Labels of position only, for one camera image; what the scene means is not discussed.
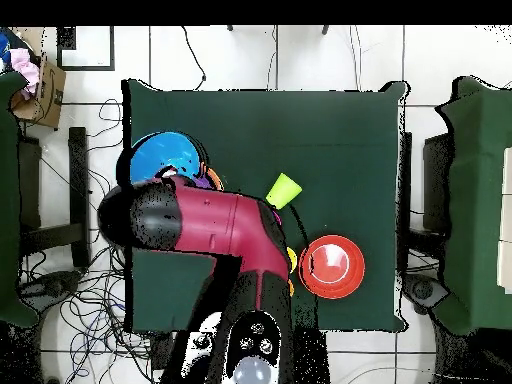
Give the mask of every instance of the grout line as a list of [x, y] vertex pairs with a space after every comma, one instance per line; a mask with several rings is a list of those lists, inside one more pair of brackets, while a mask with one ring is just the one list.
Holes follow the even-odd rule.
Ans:
[[[382, 352], [382, 351], [357, 351], [357, 350], [328, 350], [327, 353], [355, 353], [363, 355], [394, 355], [395, 352]], [[435, 355], [436, 352], [397, 352], [398, 355]]]
[[69, 102], [69, 103], [62, 103], [62, 106], [122, 106], [122, 103], [114, 103], [114, 102], [108, 102], [108, 103], [75, 103], [75, 102]]
[[395, 333], [395, 381], [394, 381], [394, 384], [396, 384], [397, 373], [398, 373], [398, 333]]
[[408, 105], [408, 104], [405, 105], [405, 107], [430, 107], [430, 108], [435, 108], [438, 106], [439, 105]]
[[151, 27], [148, 27], [149, 30], [149, 77], [148, 82], [151, 85]]
[[276, 91], [279, 81], [279, 25], [276, 25]]
[[402, 25], [402, 81], [405, 81], [405, 25]]

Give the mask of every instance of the plastic cup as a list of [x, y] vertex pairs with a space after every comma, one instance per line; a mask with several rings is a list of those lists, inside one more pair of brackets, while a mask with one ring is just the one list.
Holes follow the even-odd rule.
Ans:
[[300, 185], [286, 174], [281, 173], [267, 194], [267, 202], [279, 210], [291, 202], [301, 191]]

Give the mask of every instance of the cardboard box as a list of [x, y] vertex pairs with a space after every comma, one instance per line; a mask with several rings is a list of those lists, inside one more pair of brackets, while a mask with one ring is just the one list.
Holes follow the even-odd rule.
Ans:
[[66, 72], [48, 62], [42, 52], [43, 27], [14, 27], [12, 30], [15, 34], [21, 32], [23, 41], [32, 47], [36, 56], [41, 57], [35, 97], [25, 100], [20, 92], [16, 93], [11, 100], [12, 111], [22, 121], [58, 128]]

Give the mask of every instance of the red plate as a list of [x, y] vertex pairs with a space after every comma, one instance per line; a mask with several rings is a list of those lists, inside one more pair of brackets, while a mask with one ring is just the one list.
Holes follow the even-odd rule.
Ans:
[[300, 255], [299, 277], [310, 292], [320, 297], [348, 296], [359, 287], [363, 276], [363, 254], [345, 237], [320, 237]]

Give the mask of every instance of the purple object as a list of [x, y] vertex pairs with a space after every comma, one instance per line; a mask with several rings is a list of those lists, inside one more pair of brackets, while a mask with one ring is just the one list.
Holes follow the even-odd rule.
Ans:
[[208, 181], [208, 178], [205, 176], [202, 176], [201, 178], [194, 178], [194, 182], [199, 188], [213, 188], [210, 181]]
[[277, 218], [277, 222], [279, 222], [279, 225], [282, 226], [283, 224], [281, 223], [281, 218], [279, 218], [279, 215], [277, 214], [277, 212], [275, 210], [273, 210], [273, 209], [272, 209], [272, 212], [274, 212], [274, 215]]

